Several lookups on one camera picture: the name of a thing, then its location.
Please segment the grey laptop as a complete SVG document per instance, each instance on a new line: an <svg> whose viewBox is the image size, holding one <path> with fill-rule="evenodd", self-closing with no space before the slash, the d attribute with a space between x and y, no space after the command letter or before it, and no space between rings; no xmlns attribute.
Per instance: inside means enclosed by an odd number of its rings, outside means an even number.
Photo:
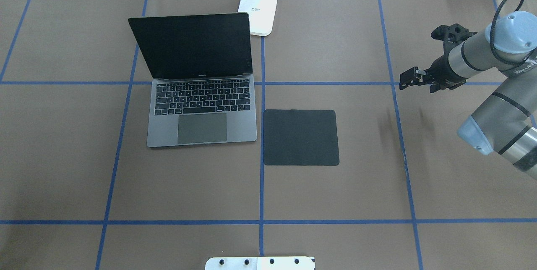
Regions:
<svg viewBox="0 0 537 270"><path fill-rule="evenodd" d="M249 15L133 17L153 79L150 148L257 140Z"/></svg>

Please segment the white desk lamp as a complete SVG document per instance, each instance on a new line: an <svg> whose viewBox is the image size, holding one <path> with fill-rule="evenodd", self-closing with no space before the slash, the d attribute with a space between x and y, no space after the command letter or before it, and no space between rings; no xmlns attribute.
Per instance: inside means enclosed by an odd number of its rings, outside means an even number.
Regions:
<svg viewBox="0 0 537 270"><path fill-rule="evenodd" d="M248 14L251 35L266 37L274 27L276 7L277 0L240 0L238 12Z"/></svg>

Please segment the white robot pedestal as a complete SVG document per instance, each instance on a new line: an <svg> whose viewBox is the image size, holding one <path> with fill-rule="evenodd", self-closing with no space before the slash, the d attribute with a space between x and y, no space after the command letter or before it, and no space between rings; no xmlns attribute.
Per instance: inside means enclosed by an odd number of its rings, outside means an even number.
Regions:
<svg viewBox="0 0 537 270"><path fill-rule="evenodd" d="M315 270L314 257L215 257L207 260L206 270Z"/></svg>

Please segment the black mouse pad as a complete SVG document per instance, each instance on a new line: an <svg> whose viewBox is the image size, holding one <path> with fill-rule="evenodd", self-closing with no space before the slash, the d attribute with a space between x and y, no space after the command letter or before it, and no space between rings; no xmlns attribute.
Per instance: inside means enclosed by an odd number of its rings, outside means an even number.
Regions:
<svg viewBox="0 0 537 270"><path fill-rule="evenodd" d="M339 165L335 111L265 110L263 162L265 165Z"/></svg>

